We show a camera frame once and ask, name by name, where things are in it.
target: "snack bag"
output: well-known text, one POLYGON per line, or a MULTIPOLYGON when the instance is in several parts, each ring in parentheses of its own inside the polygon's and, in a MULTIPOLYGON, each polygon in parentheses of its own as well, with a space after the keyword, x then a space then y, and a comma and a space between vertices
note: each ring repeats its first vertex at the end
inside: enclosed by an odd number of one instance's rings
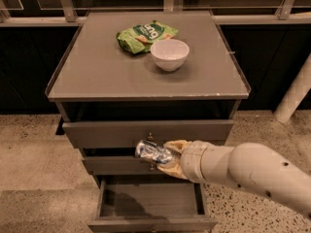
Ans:
POLYGON ((178 30, 154 20, 150 24, 136 25, 119 32, 117 40, 122 49, 134 54, 150 51, 151 45, 175 36, 178 30))

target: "white bowl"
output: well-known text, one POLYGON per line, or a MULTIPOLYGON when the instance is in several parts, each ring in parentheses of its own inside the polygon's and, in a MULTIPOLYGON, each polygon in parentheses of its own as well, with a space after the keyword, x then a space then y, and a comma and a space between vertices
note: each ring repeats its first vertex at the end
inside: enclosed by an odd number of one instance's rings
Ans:
POLYGON ((189 54, 189 47, 186 43, 166 39, 153 43, 151 53, 155 64, 164 71, 174 71, 181 67, 189 54))

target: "terrazzo floor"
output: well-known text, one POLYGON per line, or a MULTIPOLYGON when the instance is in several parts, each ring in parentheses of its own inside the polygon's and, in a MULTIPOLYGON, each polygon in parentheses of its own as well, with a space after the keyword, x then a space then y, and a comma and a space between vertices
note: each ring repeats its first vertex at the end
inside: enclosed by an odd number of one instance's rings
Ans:
MULTIPOLYGON (((59 115, 0 116, 0 232, 86 232, 98 188, 66 136, 59 115)), ((237 112, 227 146, 269 146, 311 175, 311 111, 279 123, 270 111, 237 112)), ((253 194, 205 184, 213 233, 311 232, 311 221, 253 194)))

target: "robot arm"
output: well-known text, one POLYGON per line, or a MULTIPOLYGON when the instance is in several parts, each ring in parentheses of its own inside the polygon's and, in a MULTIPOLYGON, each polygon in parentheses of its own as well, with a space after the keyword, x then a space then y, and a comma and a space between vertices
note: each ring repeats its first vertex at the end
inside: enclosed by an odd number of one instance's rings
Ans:
POLYGON ((269 147, 246 143, 233 148, 177 141, 163 149, 166 157, 168 149, 174 150, 175 157, 170 161, 166 158, 167 163, 157 162, 164 173, 193 183, 217 183, 254 193, 311 219, 311 177, 269 147))

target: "speckled floor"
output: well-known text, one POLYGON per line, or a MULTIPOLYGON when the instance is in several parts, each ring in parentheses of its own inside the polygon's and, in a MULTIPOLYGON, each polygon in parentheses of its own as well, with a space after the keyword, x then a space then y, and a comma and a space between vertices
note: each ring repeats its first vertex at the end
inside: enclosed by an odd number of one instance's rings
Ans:
MULTIPOLYGON (((59 119, 0 116, 0 232, 90 232, 98 188, 66 136, 54 135, 59 119)), ((269 111, 238 112, 226 144, 244 142, 265 144, 311 175, 311 111, 285 124, 269 111)), ((205 187, 214 233, 311 232, 311 221, 267 199, 205 187)))

